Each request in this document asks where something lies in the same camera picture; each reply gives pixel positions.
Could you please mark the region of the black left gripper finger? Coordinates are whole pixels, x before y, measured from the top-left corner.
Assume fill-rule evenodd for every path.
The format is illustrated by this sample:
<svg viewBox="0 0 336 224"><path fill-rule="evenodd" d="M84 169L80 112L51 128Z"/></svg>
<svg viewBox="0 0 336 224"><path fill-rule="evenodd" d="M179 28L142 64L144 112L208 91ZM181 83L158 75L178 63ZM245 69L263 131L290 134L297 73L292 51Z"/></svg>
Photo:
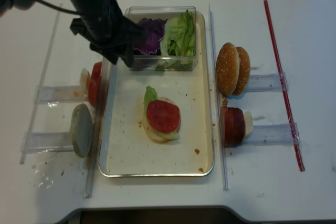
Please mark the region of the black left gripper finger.
<svg viewBox="0 0 336 224"><path fill-rule="evenodd" d="M134 62L134 53L131 45L123 45L118 49L118 56L122 59L128 68L131 68Z"/></svg>

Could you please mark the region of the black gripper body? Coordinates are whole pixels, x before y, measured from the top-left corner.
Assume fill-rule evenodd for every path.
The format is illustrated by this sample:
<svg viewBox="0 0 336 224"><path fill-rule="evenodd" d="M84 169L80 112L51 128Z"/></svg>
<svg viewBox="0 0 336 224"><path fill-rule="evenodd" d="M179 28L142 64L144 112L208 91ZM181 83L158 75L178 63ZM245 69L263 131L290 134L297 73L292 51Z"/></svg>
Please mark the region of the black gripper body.
<svg viewBox="0 0 336 224"><path fill-rule="evenodd" d="M123 45L145 42L142 27L125 17L117 0L71 0L80 18L74 19L71 31L90 42L90 49L101 54L117 52Z"/></svg>

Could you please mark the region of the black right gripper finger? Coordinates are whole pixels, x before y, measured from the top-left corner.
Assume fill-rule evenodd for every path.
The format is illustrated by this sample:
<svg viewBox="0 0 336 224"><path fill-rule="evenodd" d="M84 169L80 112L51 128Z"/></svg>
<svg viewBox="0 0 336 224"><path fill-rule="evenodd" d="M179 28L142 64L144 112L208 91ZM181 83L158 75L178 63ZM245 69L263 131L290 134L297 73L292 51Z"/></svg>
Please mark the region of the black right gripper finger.
<svg viewBox="0 0 336 224"><path fill-rule="evenodd" d="M117 52L104 52L103 56L113 65L116 65L119 59L119 53Z"/></svg>

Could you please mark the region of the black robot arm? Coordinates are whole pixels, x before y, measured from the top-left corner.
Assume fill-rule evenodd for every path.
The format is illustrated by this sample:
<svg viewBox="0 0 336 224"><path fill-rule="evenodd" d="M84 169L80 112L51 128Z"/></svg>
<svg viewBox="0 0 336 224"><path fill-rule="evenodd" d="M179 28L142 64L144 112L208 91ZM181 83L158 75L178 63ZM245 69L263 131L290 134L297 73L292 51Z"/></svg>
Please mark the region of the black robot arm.
<svg viewBox="0 0 336 224"><path fill-rule="evenodd" d="M139 25L126 18L117 0L70 0L74 10L63 9L44 0L1 0L1 14L11 8L27 10L35 3L75 15L70 30L90 43L90 49L112 64L122 59L127 67L134 62L133 44L147 39Z"/></svg>

